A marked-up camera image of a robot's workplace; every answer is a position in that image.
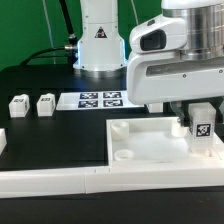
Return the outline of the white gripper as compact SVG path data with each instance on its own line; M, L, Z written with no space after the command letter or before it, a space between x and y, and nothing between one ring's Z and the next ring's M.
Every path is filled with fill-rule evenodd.
M181 101L224 96L224 56L182 61L174 52L132 53L126 86L133 104L171 102L180 125L188 127Z

